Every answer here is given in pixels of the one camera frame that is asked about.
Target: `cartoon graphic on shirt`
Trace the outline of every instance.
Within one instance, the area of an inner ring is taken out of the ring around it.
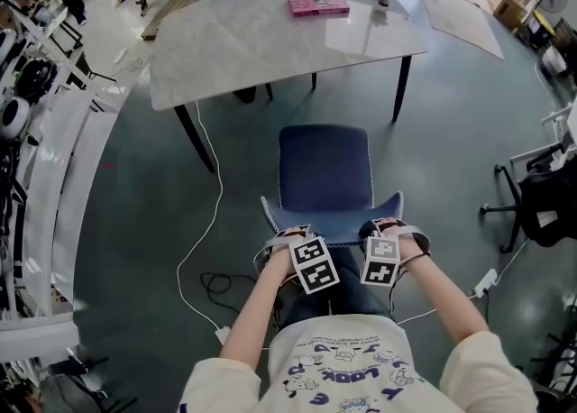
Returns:
[[[334,358],[336,360],[344,360],[345,362],[350,362],[354,358],[355,349],[352,347],[335,347],[335,349],[336,354],[334,355]]]
[[[418,374],[416,374],[410,368],[402,367],[397,368],[390,372],[390,380],[393,381],[398,386],[406,386],[407,384],[413,384],[415,381],[425,382]]]
[[[300,368],[323,364],[323,355],[295,355],[295,358],[298,360]]]
[[[290,392],[288,395],[289,399],[297,395],[297,390],[312,390],[318,387],[316,382],[299,374],[293,376],[290,380],[284,380],[282,383],[285,385],[285,391]]]
[[[398,368],[400,365],[408,365],[403,359],[398,355],[395,355],[393,351],[380,351],[372,356],[373,359],[381,363],[389,363],[393,365],[394,368]]]
[[[379,409],[369,408],[367,399],[359,397],[357,399],[344,399],[339,403],[341,413],[369,413],[370,411],[379,412]]]

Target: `person's right hand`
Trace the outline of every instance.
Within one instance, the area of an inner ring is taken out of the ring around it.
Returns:
[[[392,217],[388,217],[387,219],[383,219],[382,221],[379,221],[377,224],[381,225],[381,224],[388,224],[391,222],[395,222],[397,219],[394,219]],[[384,234],[395,234],[398,230],[398,227],[396,225],[393,225],[392,227],[389,227],[387,229],[385,229],[383,231]],[[421,250],[421,248],[419,248],[417,242],[415,241],[415,238],[413,237],[413,235],[401,235],[398,238],[398,248],[400,251],[400,259],[402,261],[404,261],[407,258],[410,258],[411,256],[416,256],[418,254],[422,254],[423,251]]]

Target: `white t-shirt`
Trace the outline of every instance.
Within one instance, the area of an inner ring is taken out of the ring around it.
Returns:
[[[270,388],[226,359],[197,363],[179,413],[534,413],[525,376],[499,339],[478,333],[451,353],[441,390],[415,372],[405,331],[386,317],[311,318],[283,329],[270,345]]]

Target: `power strip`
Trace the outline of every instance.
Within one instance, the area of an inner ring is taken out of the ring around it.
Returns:
[[[477,298],[482,298],[485,291],[490,287],[497,285],[497,271],[491,269],[487,272],[487,275],[483,277],[483,280],[474,288],[475,296]]]

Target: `chair backrest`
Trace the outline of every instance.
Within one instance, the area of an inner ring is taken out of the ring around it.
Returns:
[[[372,207],[369,140],[364,129],[288,126],[279,135],[279,203],[291,211]]]
[[[529,238],[542,246],[564,237],[577,239],[577,158],[559,170],[531,170],[519,185],[522,225]],[[552,222],[542,226],[537,213],[548,212]]]

